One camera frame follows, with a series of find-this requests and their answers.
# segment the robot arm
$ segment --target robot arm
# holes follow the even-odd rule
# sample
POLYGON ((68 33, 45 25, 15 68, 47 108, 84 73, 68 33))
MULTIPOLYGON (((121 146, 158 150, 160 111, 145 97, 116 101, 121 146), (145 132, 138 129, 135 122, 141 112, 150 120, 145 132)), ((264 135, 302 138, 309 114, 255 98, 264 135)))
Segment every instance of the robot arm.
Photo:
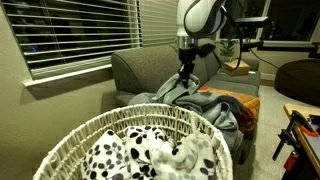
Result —
POLYGON ((225 0, 179 0, 177 45, 182 62, 179 75, 185 87, 193 72, 198 39, 207 38, 225 24, 224 3, 225 0))

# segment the gray couch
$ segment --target gray couch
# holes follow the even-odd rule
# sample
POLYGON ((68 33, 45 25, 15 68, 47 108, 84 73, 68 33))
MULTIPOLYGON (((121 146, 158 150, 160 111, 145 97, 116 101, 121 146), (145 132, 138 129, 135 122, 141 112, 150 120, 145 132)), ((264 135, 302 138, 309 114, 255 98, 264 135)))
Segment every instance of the gray couch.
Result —
MULTIPOLYGON (((116 52, 112 55, 111 62, 117 88, 115 102, 119 107, 128 105, 139 93, 156 93, 164 82, 178 72, 181 65, 175 45, 116 52)), ((219 63, 213 53, 205 58, 197 57, 194 63, 193 73, 199 78, 200 87, 205 85, 258 97, 258 60, 246 61, 252 73, 234 77, 220 72, 219 63)), ((238 132, 238 145, 231 150, 234 164, 243 164, 247 159, 253 144, 253 135, 254 131, 244 135, 238 132)))

